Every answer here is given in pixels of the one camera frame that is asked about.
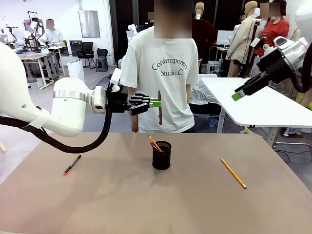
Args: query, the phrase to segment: yellow pencil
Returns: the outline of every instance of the yellow pencil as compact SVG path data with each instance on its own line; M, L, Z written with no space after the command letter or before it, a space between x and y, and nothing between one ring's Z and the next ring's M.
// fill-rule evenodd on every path
M158 149L160 152L162 152L162 150L161 150L160 147L156 144L156 142L153 140L153 138L152 138L150 135L148 135L148 137L151 139L152 143L157 147L157 149Z
M224 165L230 170L230 172L235 176L235 178L241 183L241 185L244 187L244 189L247 189L246 185L243 183L243 181L236 175L236 173L231 169L231 167L224 161L224 159L221 159L221 161L224 163Z

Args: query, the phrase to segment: pencil holder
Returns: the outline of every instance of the pencil holder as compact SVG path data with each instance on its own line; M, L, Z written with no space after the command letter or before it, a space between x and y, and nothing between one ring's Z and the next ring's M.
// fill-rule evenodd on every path
M157 170L166 170L170 167L171 144L166 141L157 141L156 144L162 150L153 147L153 167Z

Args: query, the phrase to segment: white wall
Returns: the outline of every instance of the white wall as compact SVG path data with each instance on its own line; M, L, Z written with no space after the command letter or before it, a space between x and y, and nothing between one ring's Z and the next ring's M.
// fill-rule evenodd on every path
M299 6L312 0L286 0L286 1L287 1L287 10L286 10L287 15L285 16L285 18L290 23L290 29L288 34L290 38L293 35L295 29L298 27L296 24L295 16Z
M97 10L100 38L82 38L79 6L83 10ZM0 0L0 27L18 26L23 29L23 20L28 19L27 11L37 12L37 17L43 20L44 27L47 19L53 19L55 28L62 34L67 41L69 54L71 54L69 40L92 41L93 49L97 48L108 50L108 63L113 64L113 38L111 28L111 17L109 0ZM62 57L62 61L78 60L77 57Z

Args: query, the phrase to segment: green block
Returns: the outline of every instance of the green block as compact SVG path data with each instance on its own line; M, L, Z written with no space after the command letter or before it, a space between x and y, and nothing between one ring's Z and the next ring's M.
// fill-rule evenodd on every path
M237 93L235 93L235 94L232 95L232 98L233 98L234 101L238 101L238 100L240 100L242 97L243 97L243 96L241 95L241 91L239 91L239 92L237 92Z
M154 105L154 107L156 107L156 108L160 108L161 107L161 101L158 101L158 100L151 100L150 101L153 105Z

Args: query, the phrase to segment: white t-shirt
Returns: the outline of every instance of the white t-shirt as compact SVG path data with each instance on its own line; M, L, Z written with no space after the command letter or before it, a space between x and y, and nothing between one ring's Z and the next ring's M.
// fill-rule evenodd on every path
M125 56L120 83L158 98L158 108L138 115L139 132L181 133L195 124L186 85L198 83L198 52L193 39L155 39L154 27L139 32Z
M46 35L49 43L63 42L63 35L57 29L55 29L53 31L50 30L50 29L46 29L45 30L45 35Z

